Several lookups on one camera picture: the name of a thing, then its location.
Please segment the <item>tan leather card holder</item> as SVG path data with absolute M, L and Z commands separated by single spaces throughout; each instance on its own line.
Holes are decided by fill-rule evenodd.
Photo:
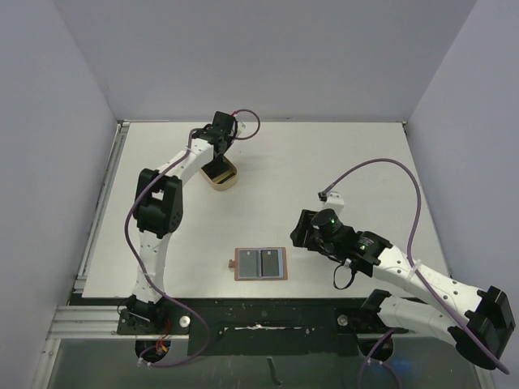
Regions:
M 240 250 L 258 250 L 259 260 L 259 276 L 255 279 L 240 279 L 238 277 L 238 252 Z M 261 274 L 261 251 L 262 250 L 277 250 L 279 253 L 280 275 L 278 277 L 262 277 Z M 236 248 L 234 250 L 234 257 L 229 260 L 228 268 L 234 273 L 235 281 L 269 281 L 269 280 L 288 280 L 288 266 L 287 253 L 285 247 L 260 247 L 260 248 Z

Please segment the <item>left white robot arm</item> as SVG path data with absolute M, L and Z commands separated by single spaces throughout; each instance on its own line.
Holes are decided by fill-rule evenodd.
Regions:
M 231 187 L 238 171 L 225 153 L 238 136 L 236 117 L 217 111 L 212 122 L 190 131 L 186 148 L 172 160 L 139 174 L 135 202 L 125 220 L 127 242 L 131 241 L 131 218 L 139 231 L 139 247 L 130 246 L 139 270 L 127 309 L 148 333 L 159 331 L 165 323 L 165 312 L 160 308 L 165 300 L 165 257 L 169 240 L 182 222 L 183 186 L 201 173 L 217 190 Z

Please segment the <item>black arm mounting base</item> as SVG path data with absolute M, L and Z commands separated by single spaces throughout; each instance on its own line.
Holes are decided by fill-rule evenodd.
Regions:
M 300 356 L 358 354 L 358 338 L 375 339 L 388 327 L 362 308 L 364 298 L 182 299 L 132 314 L 128 302 L 117 333 L 139 340 L 168 336 L 188 342 L 188 355 Z

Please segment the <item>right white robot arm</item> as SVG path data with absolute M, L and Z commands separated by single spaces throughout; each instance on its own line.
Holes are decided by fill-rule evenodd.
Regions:
M 386 326 L 421 332 L 453 345 L 483 369 L 507 372 L 500 358 L 516 324 L 501 289 L 482 290 L 408 260 L 389 240 L 342 224 L 332 209 L 302 211 L 290 239 L 295 247 L 317 252 L 418 299 L 405 301 L 374 291 L 361 311 L 366 329 L 380 331 Z

